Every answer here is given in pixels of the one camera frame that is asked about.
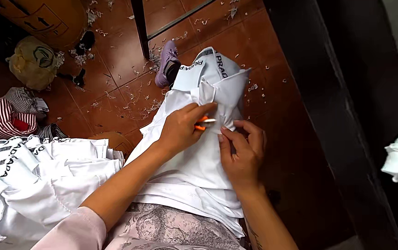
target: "tattoo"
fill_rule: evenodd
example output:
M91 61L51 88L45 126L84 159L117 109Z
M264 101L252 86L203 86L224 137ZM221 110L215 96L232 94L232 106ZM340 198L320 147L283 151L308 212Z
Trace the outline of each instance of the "tattoo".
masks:
M253 236L255 237L256 247L258 248L258 250L263 250L263 249L262 249L262 245L261 245L261 243L260 243L259 240L258 240L258 237L259 237L259 236L253 231L252 227L251 227L249 224L247 224L247 226L248 226L250 232L251 232L251 233L253 234Z

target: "black chair leg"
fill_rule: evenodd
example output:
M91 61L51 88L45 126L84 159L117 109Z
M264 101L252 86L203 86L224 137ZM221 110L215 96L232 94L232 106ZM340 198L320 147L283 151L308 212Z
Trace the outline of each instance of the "black chair leg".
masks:
M143 56L150 59L150 48L148 47L148 36L146 34L145 14L143 12L142 0L131 0L133 8L134 20L136 21L137 33L139 35L140 46Z

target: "orange scissors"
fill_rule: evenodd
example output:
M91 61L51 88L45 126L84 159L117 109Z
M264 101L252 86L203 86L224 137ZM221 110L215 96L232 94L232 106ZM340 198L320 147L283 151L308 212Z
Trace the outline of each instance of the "orange scissors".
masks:
M208 118L208 116L203 116L202 118L200 118L200 119L195 123L195 129L205 131L205 129L206 129L207 127L204 126L204 125L205 125L206 123L215 122L215 121L216 121L216 119L210 119L210 118Z

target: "shoe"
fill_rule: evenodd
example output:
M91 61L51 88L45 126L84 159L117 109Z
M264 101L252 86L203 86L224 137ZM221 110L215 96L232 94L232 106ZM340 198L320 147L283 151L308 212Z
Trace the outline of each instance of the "shoe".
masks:
M180 62L177 59L176 45L172 40L169 40L164 45L162 51L160 52L160 68L159 71L157 72L155 79L156 85L159 88L164 88L170 84L170 82L167 79L167 76L165 75L165 72L167 71L166 67L168 65L173 65L173 63L174 65L180 65Z

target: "hand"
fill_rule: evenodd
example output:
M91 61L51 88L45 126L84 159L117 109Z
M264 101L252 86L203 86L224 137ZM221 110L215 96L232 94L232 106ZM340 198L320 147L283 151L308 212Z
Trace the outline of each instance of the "hand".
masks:
M248 121L234 121L234 125L249 133L248 142L237 131L222 127L218 135L221 162L237 195L245 190L259 190L258 169L264 158L267 136L265 131ZM236 153L231 154L230 141Z
M191 103L167 116L160 134L159 142L172 156L195 144L203 131L195 130L195 123L206 113L216 109L217 104L207 103L199 106Z

